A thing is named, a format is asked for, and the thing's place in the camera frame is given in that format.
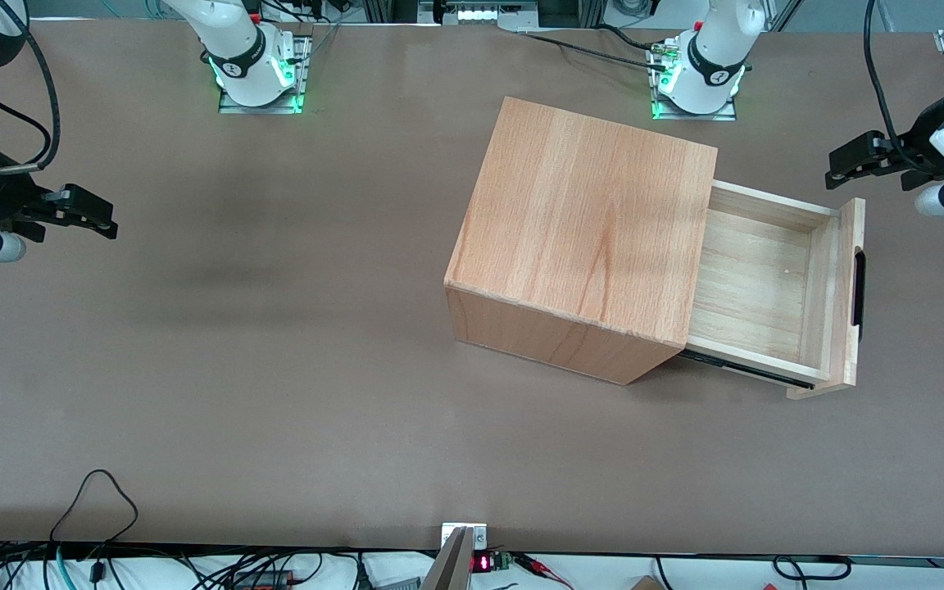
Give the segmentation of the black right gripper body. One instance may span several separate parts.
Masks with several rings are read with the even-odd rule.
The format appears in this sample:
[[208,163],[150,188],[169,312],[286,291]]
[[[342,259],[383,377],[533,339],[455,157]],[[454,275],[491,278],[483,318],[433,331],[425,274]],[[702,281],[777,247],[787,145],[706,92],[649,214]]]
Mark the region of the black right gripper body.
[[[0,166],[14,163],[0,157]],[[50,214],[45,195],[52,193],[36,184],[30,175],[0,175],[0,230],[15,233],[33,243],[45,240],[46,229],[39,220]]]

